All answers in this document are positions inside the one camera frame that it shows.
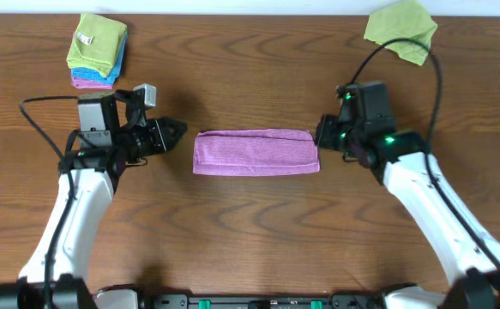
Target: white wall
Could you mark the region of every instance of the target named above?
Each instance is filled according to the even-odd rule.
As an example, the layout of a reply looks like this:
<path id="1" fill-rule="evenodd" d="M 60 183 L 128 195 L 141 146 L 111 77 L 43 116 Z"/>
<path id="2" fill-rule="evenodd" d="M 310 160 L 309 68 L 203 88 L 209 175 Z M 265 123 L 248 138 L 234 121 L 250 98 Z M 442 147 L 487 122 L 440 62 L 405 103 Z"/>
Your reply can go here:
<path id="1" fill-rule="evenodd" d="M 397 0 L 0 0 L 0 13 L 368 15 Z M 431 15 L 500 16 L 500 0 L 420 0 Z"/>

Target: towel tag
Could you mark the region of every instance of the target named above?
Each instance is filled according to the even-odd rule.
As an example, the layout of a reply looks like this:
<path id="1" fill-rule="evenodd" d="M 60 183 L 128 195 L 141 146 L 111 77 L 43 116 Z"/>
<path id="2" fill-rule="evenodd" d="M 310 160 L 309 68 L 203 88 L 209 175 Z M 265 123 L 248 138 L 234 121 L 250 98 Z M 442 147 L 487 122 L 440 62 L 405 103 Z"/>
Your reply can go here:
<path id="1" fill-rule="evenodd" d="M 80 40 L 80 42 L 84 43 L 85 45 L 92 44 L 93 37 L 89 38 L 89 37 L 85 36 L 83 33 L 77 33 L 76 38 L 78 38 Z"/>

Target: pink towel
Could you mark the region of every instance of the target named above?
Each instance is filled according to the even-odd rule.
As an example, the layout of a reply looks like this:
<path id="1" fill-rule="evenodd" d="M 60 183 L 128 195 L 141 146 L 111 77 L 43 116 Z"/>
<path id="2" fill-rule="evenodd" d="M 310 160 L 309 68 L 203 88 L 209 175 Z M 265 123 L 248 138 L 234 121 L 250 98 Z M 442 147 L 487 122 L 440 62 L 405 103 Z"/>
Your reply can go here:
<path id="1" fill-rule="evenodd" d="M 217 130 L 198 134 L 193 173 L 217 176 L 280 176 L 320 171 L 307 131 Z"/>
<path id="2" fill-rule="evenodd" d="M 103 82 L 94 82 L 80 77 L 70 77 L 72 86 L 78 89 L 112 89 L 112 84 L 105 84 Z"/>

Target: brown tabletop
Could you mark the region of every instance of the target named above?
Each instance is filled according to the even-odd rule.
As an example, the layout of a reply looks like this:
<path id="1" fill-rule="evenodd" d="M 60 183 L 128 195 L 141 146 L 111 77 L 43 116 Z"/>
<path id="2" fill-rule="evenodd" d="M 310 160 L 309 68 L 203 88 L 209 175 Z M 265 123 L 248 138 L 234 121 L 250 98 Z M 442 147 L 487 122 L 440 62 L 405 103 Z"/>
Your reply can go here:
<path id="1" fill-rule="evenodd" d="M 445 291 L 434 251 L 396 198 L 358 164 L 320 153 L 319 173 L 273 178 L 192 174 L 201 130 L 314 130 L 337 113 L 334 88 L 376 47 L 367 17 L 113 15 L 129 27 L 115 88 L 157 86 L 188 123 L 171 153 L 129 170 L 101 222 L 87 285 L 139 282 L 195 294 L 374 290 L 417 282 Z M 35 249 L 57 195 L 57 157 L 21 116 L 34 96 L 82 94 L 65 58 L 78 15 L 0 15 L 0 282 Z M 500 240 L 500 18 L 434 18 L 445 87 L 434 154 L 468 208 Z M 390 51 L 361 81 L 388 84 L 400 128 L 425 132 L 430 65 Z M 72 102 L 30 106 L 63 147 Z"/>

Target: green cloth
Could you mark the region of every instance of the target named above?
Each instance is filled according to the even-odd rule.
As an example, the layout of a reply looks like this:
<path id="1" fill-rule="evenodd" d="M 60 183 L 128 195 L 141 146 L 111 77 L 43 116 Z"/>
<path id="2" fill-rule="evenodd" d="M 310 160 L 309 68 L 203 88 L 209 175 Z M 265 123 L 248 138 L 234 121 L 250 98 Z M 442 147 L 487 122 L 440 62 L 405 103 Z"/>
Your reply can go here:
<path id="1" fill-rule="evenodd" d="M 402 0 L 371 13 L 364 39 L 381 45 L 390 39 L 409 38 L 431 47 L 432 34 L 437 27 L 427 10 L 416 0 Z M 418 65 L 427 59 L 427 52 L 411 43 L 394 43 L 386 48 Z"/>
<path id="2" fill-rule="evenodd" d="M 127 28 L 120 21 L 94 14 L 81 14 L 67 56 L 69 68 L 89 68 L 107 77 L 116 63 Z M 80 34 L 92 38 L 91 43 L 82 43 L 78 39 Z"/>

